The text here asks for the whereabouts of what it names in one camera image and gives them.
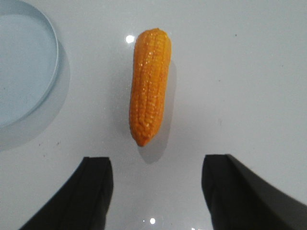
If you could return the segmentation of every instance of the white surface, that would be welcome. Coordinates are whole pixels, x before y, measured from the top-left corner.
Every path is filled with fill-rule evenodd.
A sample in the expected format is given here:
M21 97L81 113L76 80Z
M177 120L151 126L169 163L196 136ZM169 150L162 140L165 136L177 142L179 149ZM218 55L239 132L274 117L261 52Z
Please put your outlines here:
M27 2L55 24L70 82L57 116L0 153L1 230L22 226L83 156L112 161L106 230L212 229L205 154L231 153L307 204L306 1ZM140 149L126 37L154 27L171 37L172 63L162 130Z
M0 0L0 127L30 114L53 86L58 40L48 19L18 0Z

